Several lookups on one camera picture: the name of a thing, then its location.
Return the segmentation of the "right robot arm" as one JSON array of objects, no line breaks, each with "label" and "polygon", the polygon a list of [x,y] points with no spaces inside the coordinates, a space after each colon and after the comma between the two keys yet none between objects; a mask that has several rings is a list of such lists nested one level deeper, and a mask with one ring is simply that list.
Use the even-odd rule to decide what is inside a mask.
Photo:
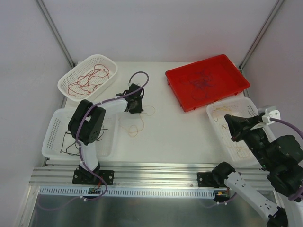
[{"label": "right robot arm", "polygon": [[227,186],[244,199],[266,222],[268,227],[301,227],[303,225],[303,151],[293,135],[269,141],[262,127],[262,114],[244,118],[225,115],[234,142],[243,141],[268,172],[267,179],[282,199],[283,206],[268,200],[250,186],[227,162],[212,171],[213,183]]}]

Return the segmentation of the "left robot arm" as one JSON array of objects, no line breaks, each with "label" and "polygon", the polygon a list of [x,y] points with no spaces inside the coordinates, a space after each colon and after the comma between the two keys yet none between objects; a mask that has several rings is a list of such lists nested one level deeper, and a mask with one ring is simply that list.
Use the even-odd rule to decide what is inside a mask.
[{"label": "left robot arm", "polygon": [[68,123],[68,131],[79,146],[80,169],[85,170],[83,179],[89,184],[99,180],[99,161],[95,142],[101,133],[106,117],[122,112],[140,113],[144,88],[132,83],[127,90],[116,94],[114,98],[92,103],[86,99],[80,101]]}]

